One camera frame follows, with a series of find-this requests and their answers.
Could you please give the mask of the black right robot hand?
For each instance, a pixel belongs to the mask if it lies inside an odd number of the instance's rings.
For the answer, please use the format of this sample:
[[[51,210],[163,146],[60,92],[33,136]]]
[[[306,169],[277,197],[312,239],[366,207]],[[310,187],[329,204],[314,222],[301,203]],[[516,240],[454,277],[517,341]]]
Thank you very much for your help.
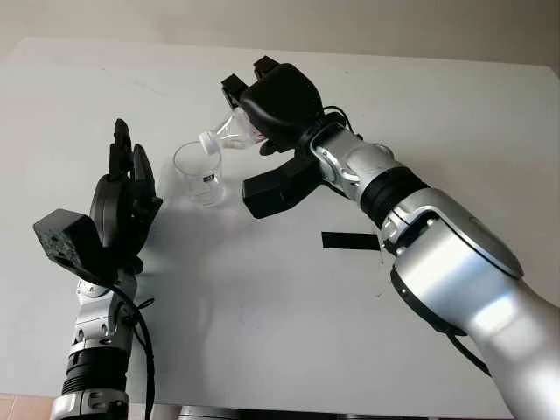
[[[267,55],[254,63],[254,73],[251,85],[229,75],[221,82],[222,93],[230,108],[243,110],[265,137],[261,155],[295,150],[304,133],[325,115],[319,91],[294,65]]]

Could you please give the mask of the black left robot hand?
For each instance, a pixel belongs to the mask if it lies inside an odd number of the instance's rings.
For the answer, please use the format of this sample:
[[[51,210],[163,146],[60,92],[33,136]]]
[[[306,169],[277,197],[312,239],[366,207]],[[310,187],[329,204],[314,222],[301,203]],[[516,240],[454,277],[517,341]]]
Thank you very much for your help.
[[[138,254],[162,204],[144,147],[132,143],[129,126],[116,119],[108,173],[96,185],[89,215],[117,270],[131,275],[143,272]]]

